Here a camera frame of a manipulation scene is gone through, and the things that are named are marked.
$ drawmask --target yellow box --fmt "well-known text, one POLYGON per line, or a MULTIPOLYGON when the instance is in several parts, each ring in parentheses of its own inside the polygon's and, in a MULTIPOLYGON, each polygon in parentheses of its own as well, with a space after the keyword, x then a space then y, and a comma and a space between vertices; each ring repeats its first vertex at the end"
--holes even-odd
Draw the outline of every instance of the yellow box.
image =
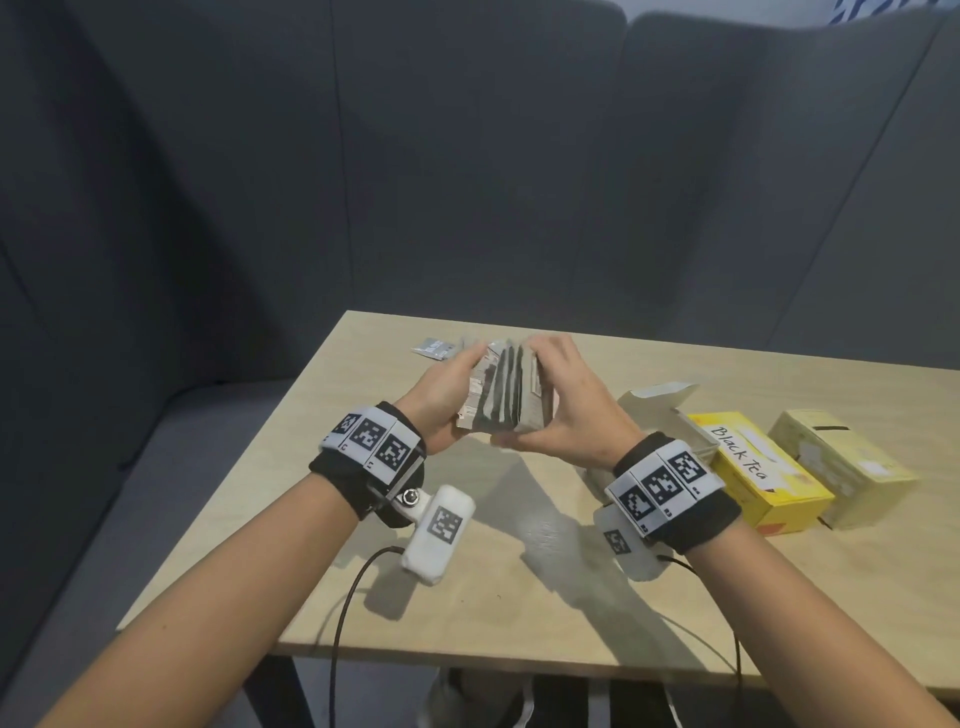
POLYGON ((872 525, 917 487, 918 478, 822 409, 791 409, 770 437, 836 496, 821 519, 830 528, 872 525))
POLYGON ((690 415, 720 442, 711 466, 740 504, 744 520, 764 536, 803 531, 833 493, 739 412, 690 415))

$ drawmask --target hand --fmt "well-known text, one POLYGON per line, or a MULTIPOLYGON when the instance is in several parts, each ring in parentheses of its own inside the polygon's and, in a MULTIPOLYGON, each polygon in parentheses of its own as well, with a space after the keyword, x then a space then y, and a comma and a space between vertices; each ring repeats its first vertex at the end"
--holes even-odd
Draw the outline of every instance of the hand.
POLYGON ((479 341, 453 358, 437 362, 395 402, 420 431, 427 454, 442 452, 469 433, 456 425, 457 412, 467 401, 470 370, 486 351, 486 342, 479 341))
POLYGON ((584 468, 613 470, 645 433, 587 366, 569 334, 535 336, 528 343, 560 394, 560 406, 544 429, 522 435, 500 432, 491 437, 491 444, 542 452, 584 468))

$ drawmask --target gray floor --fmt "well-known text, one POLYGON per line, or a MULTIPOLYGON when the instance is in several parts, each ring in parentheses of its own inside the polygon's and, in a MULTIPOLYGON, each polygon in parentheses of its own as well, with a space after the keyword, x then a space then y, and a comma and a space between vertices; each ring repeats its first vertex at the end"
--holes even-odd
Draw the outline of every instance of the gray floor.
MULTIPOLYGON (((288 386, 210 387, 171 404, 13 678, 0 703, 0 725, 34 725, 103 649, 288 386)), ((297 663, 314 718, 323 724, 328 663, 297 663)), ((431 667, 344 663, 338 677, 340 725, 412 726, 434 674, 431 667)), ((678 687, 673 693, 686 728, 728 724, 729 691, 678 687)), ((764 693, 750 696, 749 713, 757 725, 790 724, 764 693)), ((241 693, 213 725, 241 728, 258 722, 241 693)))

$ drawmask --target table leg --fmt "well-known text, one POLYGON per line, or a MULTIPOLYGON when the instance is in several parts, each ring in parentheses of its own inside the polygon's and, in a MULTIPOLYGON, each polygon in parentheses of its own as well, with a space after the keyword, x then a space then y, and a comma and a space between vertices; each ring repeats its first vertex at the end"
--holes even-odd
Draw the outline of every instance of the table leg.
POLYGON ((314 728, 292 657, 267 655, 243 689, 263 728, 314 728))

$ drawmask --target stack of tea bags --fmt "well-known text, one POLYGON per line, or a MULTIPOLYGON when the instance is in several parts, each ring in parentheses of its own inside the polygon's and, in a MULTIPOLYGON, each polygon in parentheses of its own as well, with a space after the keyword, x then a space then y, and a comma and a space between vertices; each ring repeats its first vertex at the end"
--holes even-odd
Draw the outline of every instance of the stack of tea bags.
MULTIPOLYGON (((414 352, 446 359, 469 347, 427 339, 414 352)), ((476 432, 533 432, 553 419, 553 389, 542 375, 537 356, 525 343, 494 341, 470 372, 467 401, 460 408, 457 426, 476 432)))

